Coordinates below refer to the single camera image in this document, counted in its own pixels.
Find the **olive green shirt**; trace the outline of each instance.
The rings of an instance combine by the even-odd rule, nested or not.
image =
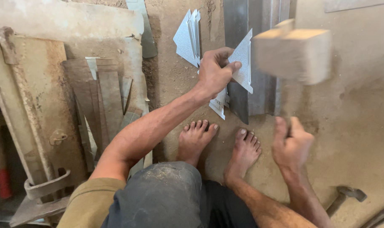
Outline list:
[[[109,214],[115,192],[124,189],[125,185],[123,181],[113,178],[84,182],[71,195],[57,228],[100,228]]]

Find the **foot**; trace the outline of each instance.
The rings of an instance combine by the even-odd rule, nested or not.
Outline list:
[[[261,154],[261,143],[254,132],[247,134],[246,129],[236,133],[236,143],[229,164],[224,170],[224,181],[228,185],[236,179],[243,179],[248,168],[254,164]]]
[[[179,135],[177,161],[184,161],[193,166],[198,165],[200,154],[215,136],[219,125],[211,124],[205,131],[209,122],[207,120],[187,124]]]

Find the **workshop floor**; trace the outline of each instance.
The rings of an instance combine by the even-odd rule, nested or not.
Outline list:
[[[125,0],[83,2],[125,7]],[[159,53],[143,65],[151,107],[168,104],[197,82],[197,68],[175,54],[172,40],[188,9],[201,12],[203,53],[224,46],[222,2],[145,0]],[[356,228],[384,207],[384,5],[326,14],[322,1],[299,0],[296,22],[298,28],[330,29],[334,34],[332,77],[306,88],[297,116],[316,138],[308,173],[323,206],[335,199],[337,185],[359,188],[368,195],[363,203],[348,199],[333,217],[337,227]],[[251,117],[247,126],[229,110],[225,116],[224,121],[207,105],[199,108],[157,146],[155,161],[174,160],[182,127],[205,118],[218,123],[220,130],[198,168],[205,178],[221,182],[234,134],[246,127],[256,133],[263,148],[246,180],[270,197],[288,202],[286,185],[271,157],[273,117]]]

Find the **right hand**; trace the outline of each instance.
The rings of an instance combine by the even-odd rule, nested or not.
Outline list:
[[[291,133],[286,138],[286,121],[275,118],[275,134],[272,145],[272,157],[280,169],[300,171],[304,168],[313,142],[313,135],[305,132],[297,117],[291,117]]]
[[[196,86],[209,92],[211,99],[216,98],[230,82],[233,73],[241,68],[241,62],[229,63],[227,59],[233,51],[229,47],[207,51],[200,61],[199,82]]]

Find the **man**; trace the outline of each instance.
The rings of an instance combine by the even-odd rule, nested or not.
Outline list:
[[[233,49],[205,52],[195,87],[166,106],[128,125],[112,140],[89,180],[72,194],[59,227],[333,227],[307,179],[305,162],[313,136],[292,118],[276,117],[273,158],[288,185],[291,209],[244,181],[261,153],[254,132],[236,133],[224,171],[226,187],[202,181],[195,168],[219,125],[191,122],[179,136],[177,162],[151,165],[126,179],[172,129],[223,90],[240,62],[229,63]]]

